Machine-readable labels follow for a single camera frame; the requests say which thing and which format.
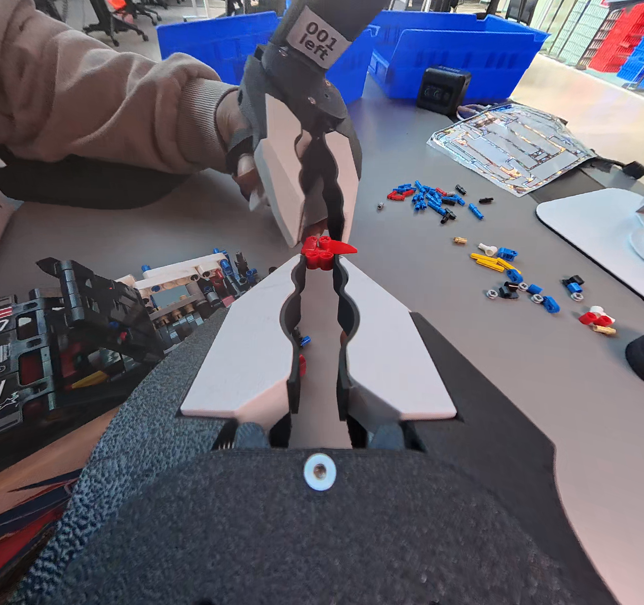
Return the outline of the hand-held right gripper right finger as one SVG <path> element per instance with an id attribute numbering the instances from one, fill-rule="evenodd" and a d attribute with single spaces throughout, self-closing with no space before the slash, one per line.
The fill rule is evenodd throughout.
<path id="1" fill-rule="evenodd" d="M 345 256 L 336 257 L 339 418 L 356 422 L 448 420 L 457 410 L 412 312 Z"/>

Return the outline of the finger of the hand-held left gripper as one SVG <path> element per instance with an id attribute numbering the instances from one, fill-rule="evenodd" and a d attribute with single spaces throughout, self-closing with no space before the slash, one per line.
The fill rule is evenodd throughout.
<path id="1" fill-rule="evenodd" d="M 323 200 L 331 238 L 349 243 L 359 177 L 350 140 L 337 131 L 324 134 Z"/>
<path id="2" fill-rule="evenodd" d="M 302 125 L 288 106 L 270 94 L 264 96 L 266 135 L 259 141 L 254 160 L 263 191 L 278 227 L 289 247 L 295 247 L 305 228 L 332 215 L 331 153 L 326 134 L 313 140 L 319 156 L 309 176 L 311 188 L 302 185 L 303 166 L 296 152 Z"/>

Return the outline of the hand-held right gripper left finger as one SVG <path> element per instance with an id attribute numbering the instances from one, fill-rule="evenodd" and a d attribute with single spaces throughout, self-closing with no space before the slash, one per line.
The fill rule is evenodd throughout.
<path id="1" fill-rule="evenodd" d="M 183 403 L 185 416 L 273 427 L 300 407 L 306 261 L 295 255 L 235 301 Z"/>

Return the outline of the red toy brick piece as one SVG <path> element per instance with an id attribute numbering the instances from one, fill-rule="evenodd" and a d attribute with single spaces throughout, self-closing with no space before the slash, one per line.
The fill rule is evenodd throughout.
<path id="1" fill-rule="evenodd" d="M 357 248 L 329 236 L 309 236 L 303 241 L 301 254 L 309 270 L 331 271 L 337 255 L 356 254 Z"/>

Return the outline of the black brick-built toy car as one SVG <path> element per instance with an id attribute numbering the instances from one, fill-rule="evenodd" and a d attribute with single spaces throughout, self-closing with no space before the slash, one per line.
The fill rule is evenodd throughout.
<path id="1" fill-rule="evenodd" d="M 56 279 L 20 303 L 1 300 L 1 437 L 68 424 L 121 404 L 213 313 L 262 276 L 241 252 L 213 253 L 110 279 L 46 258 Z"/>

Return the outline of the person's left forearm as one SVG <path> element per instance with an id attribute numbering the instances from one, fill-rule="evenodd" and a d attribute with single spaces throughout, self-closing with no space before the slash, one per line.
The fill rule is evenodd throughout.
<path id="1" fill-rule="evenodd" d="M 229 173 L 215 116 L 234 90 L 189 55 L 117 52 L 33 0 L 1 0 L 1 145 L 16 157 Z"/>

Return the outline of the grey desk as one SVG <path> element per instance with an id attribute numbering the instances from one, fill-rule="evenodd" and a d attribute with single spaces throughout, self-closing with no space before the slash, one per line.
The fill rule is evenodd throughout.
<path id="1" fill-rule="evenodd" d="M 173 349 L 131 393 L 85 463 L 9 604 L 642 604 L 643 381 L 625 348 L 643 300 L 497 191 L 478 222 L 439 227 L 408 204 L 375 204 L 419 180 L 492 186 L 426 145 L 439 116 L 375 96 L 349 105 L 362 171 L 347 259 L 411 312 L 457 410 L 448 420 L 342 421 L 346 339 L 331 271 L 307 270 L 294 337 L 307 361 L 300 407 L 273 427 L 185 416 L 185 399 L 229 309 Z M 52 288 L 37 262 L 106 278 L 223 247 L 278 268 L 289 248 L 270 210 L 229 176 L 189 177 L 125 209 L 28 201 L 1 239 L 1 295 Z M 561 306 L 490 300 L 505 277 L 480 243 Z M 607 337 L 576 315 L 598 305 Z"/>

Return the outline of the person's left hand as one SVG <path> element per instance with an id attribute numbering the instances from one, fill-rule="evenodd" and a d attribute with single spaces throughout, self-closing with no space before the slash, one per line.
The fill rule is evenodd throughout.
<path id="1" fill-rule="evenodd" d="M 216 130 L 226 150 L 232 145 L 233 136 L 251 128 L 250 122 L 239 108 L 237 91 L 230 91 L 220 101 L 214 116 Z M 242 196 L 251 201 L 253 192 L 261 185 L 261 179 L 253 153 L 240 154 L 236 166 L 229 170 Z"/>

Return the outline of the cluster of blue brick pins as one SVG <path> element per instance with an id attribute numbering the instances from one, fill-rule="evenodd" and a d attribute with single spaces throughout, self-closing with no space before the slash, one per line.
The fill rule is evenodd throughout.
<path id="1" fill-rule="evenodd" d="M 440 216 L 440 224 L 446 225 L 457 220 L 454 209 L 459 207 L 469 210 L 477 221 L 483 221 L 485 215 L 481 207 L 493 203 L 494 198 L 484 197 L 476 202 L 468 202 L 465 196 L 466 190 L 458 184 L 454 185 L 452 190 L 446 191 L 415 180 L 413 183 L 400 183 L 393 187 L 387 194 L 386 200 L 376 204 L 375 210 L 382 212 L 386 202 L 408 202 L 414 214 L 419 215 L 432 210 Z"/>

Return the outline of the blue plastic bin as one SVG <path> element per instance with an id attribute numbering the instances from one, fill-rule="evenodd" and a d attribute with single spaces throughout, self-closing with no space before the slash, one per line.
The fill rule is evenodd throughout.
<path id="1" fill-rule="evenodd" d="M 156 30 L 162 59 L 190 55 L 214 69 L 223 82 L 237 86 L 247 57 L 269 41 L 280 22 L 275 12 L 263 12 L 159 25 Z M 363 95 L 378 31 L 369 25 L 326 74 L 346 104 Z"/>
<path id="2" fill-rule="evenodd" d="M 549 34 L 494 15 L 382 11 L 368 67 L 391 99 L 415 100 L 425 70 L 468 72 L 465 102 L 510 98 Z"/>

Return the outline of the scatter of mixed brick pieces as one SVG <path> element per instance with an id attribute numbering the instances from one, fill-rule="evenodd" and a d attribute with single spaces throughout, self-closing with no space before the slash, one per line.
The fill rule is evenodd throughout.
<path id="1" fill-rule="evenodd" d="M 505 301 L 516 301 L 525 297 L 531 303 L 542 307 L 548 314 L 559 314 L 561 306 L 558 301 L 551 295 L 545 295 L 543 287 L 535 283 L 528 283 L 523 273 L 517 269 L 515 264 L 517 256 L 518 252 L 515 250 L 497 248 L 483 243 L 478 245 L 476 252 L 470 254 L 470 259 L 477 265 L 505 277 L 500 286 L 486 291 L 486 297 L 490 300 L 503 299 Z M 598 305 L 591 306 L 590 309 L 577 314 L 576 319 L 595 333 L 607 337 L 617 335 L 615 319 Z"/>

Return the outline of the shiny sticker sheet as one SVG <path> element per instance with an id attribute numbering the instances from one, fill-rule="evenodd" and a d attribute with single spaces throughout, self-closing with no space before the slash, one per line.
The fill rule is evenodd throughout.
<path id="1" fill-rule="evenodd" d="M 484 108 L 427 144 L 518 198 L 599 158 L 561 118 L 515 102 Z"/>

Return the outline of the white monitor stand base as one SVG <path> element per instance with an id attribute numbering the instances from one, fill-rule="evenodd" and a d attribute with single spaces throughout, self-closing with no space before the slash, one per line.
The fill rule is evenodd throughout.
<path id="1" fill-rule="evenodd" d="M 539 203 L 536 217 L 643 297 L 643 195 L 606 188 Z"/>

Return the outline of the black toy tyre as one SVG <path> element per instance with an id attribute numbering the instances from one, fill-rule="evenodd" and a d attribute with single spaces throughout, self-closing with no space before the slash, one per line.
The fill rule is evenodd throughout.
<path id="1" fill-rule="evenodd" d="M 625 360 L 634 374 L 644 380 L 644 336 L 635 338 L 625 348 Z"/>

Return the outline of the stack of pale green crates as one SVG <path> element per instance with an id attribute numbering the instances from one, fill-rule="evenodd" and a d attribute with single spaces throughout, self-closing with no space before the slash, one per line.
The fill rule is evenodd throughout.
<path id="1" fill-rule="evenodd" d="M 579 67 L 609 9 L 604 0 L 539 0 L 532 24 L 548 37 L 541 53 L 570 67 Z"/>

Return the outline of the stack of blue crates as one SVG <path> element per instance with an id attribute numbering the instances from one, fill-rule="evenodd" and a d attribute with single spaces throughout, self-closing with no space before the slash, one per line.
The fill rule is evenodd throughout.
<path id="1" fill-rule="evenodd" d="M 643 90 L 643 39 L 640 40 L 616 77 L 623 82 L 622 87 L 631 91 Z"/>

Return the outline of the stack of red crates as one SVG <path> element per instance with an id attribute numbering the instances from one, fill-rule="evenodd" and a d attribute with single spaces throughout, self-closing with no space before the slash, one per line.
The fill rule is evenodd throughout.
<path id="1" fill-rule="evenodd" d="M 643 37 L 643 6 L 611 10 L 607 0 L 600 6 L 607 11 L 594 34 L 582 64 L 587 70 L 616 74 Z"/>

